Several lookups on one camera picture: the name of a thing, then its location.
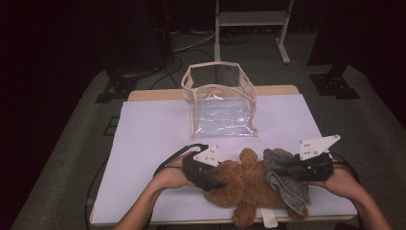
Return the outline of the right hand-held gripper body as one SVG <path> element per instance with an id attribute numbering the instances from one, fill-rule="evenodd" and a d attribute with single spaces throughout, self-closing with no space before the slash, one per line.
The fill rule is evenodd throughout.
<path id="1" fill-rule="evenodd" d="M 328 149 L 339 140 L 339 135 L 301 140 L 291 165 L 293 175 L 302 181 L 326 181 L 333 171 Z"/>

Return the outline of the person's right hand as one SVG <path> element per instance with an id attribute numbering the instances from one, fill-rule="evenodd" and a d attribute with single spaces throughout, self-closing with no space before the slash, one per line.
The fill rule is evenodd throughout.
<path id="1" fill-rule="evenodd" d="M 361 188 L 349 169 L 342 165 L 334 166 L 332 175 L 326 181 L 309 181 L 308 185 L 324 188 L 337 196 L 345 198 L 351 198 Z"/>

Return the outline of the brown teddy bear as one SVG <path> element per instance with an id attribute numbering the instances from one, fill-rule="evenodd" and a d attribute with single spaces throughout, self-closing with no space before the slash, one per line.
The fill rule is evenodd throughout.
<path id="1" fill-rule="evenodd" d="M 204 192 L 205 199 L 223 208 L 233 208 L 233 223 L 244 229 L 254 223 L 258 208 L 284 209 L 293 219 L 305 219 L 306 207 L 295 211 L 282 200 L 265 179 L 264 162 L 252 149 L 243 149 L 238 161 L 226 160 L 218 167 L 207 170 L 214 180 L 224 182 L 225 187 Z"/>

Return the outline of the clear plastic bag beige trim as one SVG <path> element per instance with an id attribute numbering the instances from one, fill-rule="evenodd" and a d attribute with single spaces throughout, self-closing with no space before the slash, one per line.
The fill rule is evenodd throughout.
<path id="1" fill-rule="evenodd" d="M 258 136 L 258 92 L 238 63 L 190 65 L 181 86 L 191 107 L 192 139 Z"/>

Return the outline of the black stand base plate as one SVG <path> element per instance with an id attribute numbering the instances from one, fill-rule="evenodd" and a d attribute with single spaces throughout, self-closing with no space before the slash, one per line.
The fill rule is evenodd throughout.
<path id="1" fill-rule="evenodd" d="M 333 64 L 325 74 L 312 74 L 310 79 L 321 96 L 334 96 L 339 100 L 359 99 L 356 90 L 345 81 L 347 64 Z"/>
<path id="2" fill-rule="evenodd" d="M 135 89 L 137 79 L 126 77 L 120 71 L 106 70 L 108 82 L 95 100 L 96 104 L 108 104 L 112 100 L 125 100 Z"/>

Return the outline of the white metal stand frame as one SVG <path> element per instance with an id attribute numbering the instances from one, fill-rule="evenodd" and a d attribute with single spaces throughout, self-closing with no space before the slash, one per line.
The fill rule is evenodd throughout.
<path id="1" fill-rule="evenodd" d="M 295 0 L 288 0 L 287 8 L 284 11 L 232 11 L 221 12 L 219 0 L 215 0 L 214 20 L 214 60 L 221 60 L 220 51 L 220 29 L 223 27 L 248 27 L 248 26 L 281 26 L 282 31 L 275 39 L 280 52 L 282 62 L 291 62 L 284 47 L 284 40 L 289 25 Z"/>

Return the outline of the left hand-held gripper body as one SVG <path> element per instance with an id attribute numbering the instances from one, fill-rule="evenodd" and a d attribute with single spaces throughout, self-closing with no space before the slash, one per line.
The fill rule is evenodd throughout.
<path id="1" fill-rule="evenodd" d="M 194 144 L 192 148 L 200 147 L 189 153 L 183 160 L 183 173 L 195 186 L 210 191 L 217 180 L 208 176 L 208 170 L 219 165 L 217 146 Z"/>

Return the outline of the person's left hand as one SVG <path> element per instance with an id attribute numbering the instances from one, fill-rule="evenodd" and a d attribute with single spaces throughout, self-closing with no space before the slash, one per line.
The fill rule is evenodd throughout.
<path id="1" fill-rule="evenodd" d="M 188 153 L 185 153 L 177 156 L 153 177 L 153 181 L 158 185 L 159 188 L 177 189 L 184 186 L 194 187 L 194 184 L 189 181 L 182 170 L 183 160 L 188 155 Z"/>

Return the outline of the grey knitted bear sweater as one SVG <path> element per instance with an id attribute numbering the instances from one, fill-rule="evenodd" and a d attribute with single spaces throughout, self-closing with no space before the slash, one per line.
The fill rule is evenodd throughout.
<path id="1" fill-rule="evenodd" d="M 284 149 L 265 149 L 263 151 L 264 175 L 272 189 L 280 194 L 284 203 L 296 214 L 305 215 L 309 202 L 308 186 L 289 175 L 276 174 L 276 170 L 285 170 L 282 162 L 289 162 L 294 155 Z"/>

